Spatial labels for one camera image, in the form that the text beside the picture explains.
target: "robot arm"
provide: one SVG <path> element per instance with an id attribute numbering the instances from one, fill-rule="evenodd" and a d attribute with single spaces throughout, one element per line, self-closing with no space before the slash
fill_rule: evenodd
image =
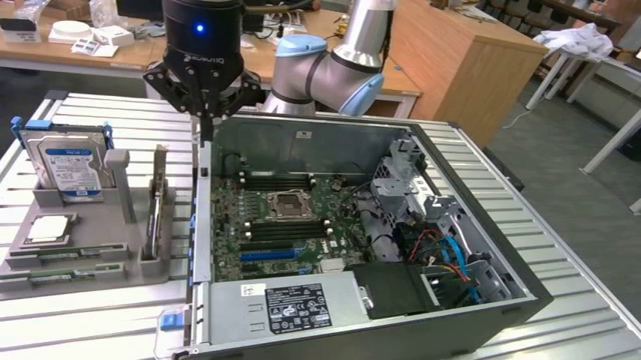
<path id="1" fill-rule="evenodd" d="M 368 111 L 384 85 L 395 9 L 396 0 L 357 0 L 332 52 L 321 37 L 293 34 L 281 40 L 264 112 L 314 115 L 316 101 L 352 116 Z"/>
<path id="2" fill-rule="evenodd" d="M 244 0 L 162 0 L 168 49 L 145 79 L 180 112 L 198 118 L 202 140 L 262 91 L 241 55 L 244 14 L 289 12 L 310 2 L 246 7 Z M 230 88 L 237 79 L 241 86 Z"/>

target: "wooden cabinet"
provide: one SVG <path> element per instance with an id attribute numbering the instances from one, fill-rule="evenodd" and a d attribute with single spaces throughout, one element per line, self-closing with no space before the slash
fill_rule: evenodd
<path id="1" fill-rule="evenodd" d="M 391 56 L 423 90 L 411 118 L 457 123 L 481 147 L 547 52 L 501 22 L 399 0 Z"/>

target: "white cloth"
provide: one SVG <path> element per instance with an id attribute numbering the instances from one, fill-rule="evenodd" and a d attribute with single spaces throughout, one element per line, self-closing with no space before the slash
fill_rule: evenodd
<path id="1" fill-rule="evenodd" d="M 535 41 L 547 46 L 547 57 L 559 49 L 583 56 L 590 61 L 600 62 L 611 55 L 614 46 L 611 38 L 598 31 L 595 24 L 562 31 L 541 31 Z"/>

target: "wooden desk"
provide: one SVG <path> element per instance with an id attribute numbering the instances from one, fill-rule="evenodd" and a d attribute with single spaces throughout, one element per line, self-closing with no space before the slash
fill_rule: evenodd
<path id="1" fill-rule="evenodd" d="M 14 5 L 0 2 L 0 17 L 14 17 Z M 6 43 L 0 40 L 0 66 L 78 74 L 140 78 L 148 69 L 156 42 L 152 39 L 137 41 L 134 45 L 118 49 L 114 58 L 95 58 L 71 53 L 71 45 L 49 43 L 51 26 L 58 21 L 42 17 L 38 32 L 42 43 Z"/>
<path id="2" fill-rule="evenodd" d="M 324 38 L 333 35 L 334 21 L 341 13 L 317 11 L 305 14 L 305 25 L 313 35 Z M 0 2 L 0 17 L 14 17 L 14 5 Z M 71 53 L 71 45 L 49 43 L 47 36 L 57 20 L 42 17 L 38 30 L 43 43 L 6 43 L 0 40 L 0 66 L 42 71 L 58 71 L 74 74 L 103 75 L 109 77 L 126 77 L 144 80 L 144 72 L 153 61 L 164 58 L 168 41 L 165 37 L 146 38 L 132 46 L 118 49 L 114 58 L 95 58 Z M 130 19 L 132 23 L 144 23 L 146 20 Z M 253 37 L 254 51 L 242 51 L 246 68 L 257 72 L 262 78 L 262 87 L 270 88 L 274 76 L 276 46 L 266 40 Z M 330 47 L 339 45 L 340 40 L 329 40 Z M 399 118 L 408 118 L 421 90 L 412 82 L 403 70 L 396 70 L 397 64 L 389 61 L 385 68 L 385 83 L 377 97 L 379 101 L 395 102 L 395 112 L 388 114 Z M 158 98 L 154 89 L 146 84 L 148 95 Z"/>
<path id="3" fill-rule="evenodd" d="M 413 119 L 455 122 L 484 147 L 548 48 L 501 22 L 481 22 L 424 0 L 395 12 L 392 58 L 423 97 Z"/>
<path id="4" fill-rule="evenodd" d="M 610 35 L 622 22 L 603 15 L 602 13 L 594 13 L 592 11 L 580 9 L 559 0 L 540 0 L 541 3 L 552 9 L 556 9 L 566 13 L 570 17 L 584 21 L 586 23 L 595 23 L 600 28 L 606 28 L 606 35 Z"/>

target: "open computer tower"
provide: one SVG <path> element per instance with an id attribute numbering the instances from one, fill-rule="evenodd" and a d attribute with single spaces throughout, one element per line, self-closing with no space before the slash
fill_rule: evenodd
<path id="1" fill-rule="evenodd" d="M 443 359 L 552 301 L 435 124 L 241 113 L 217 127 L 198 152 L 185 356 Z"/>

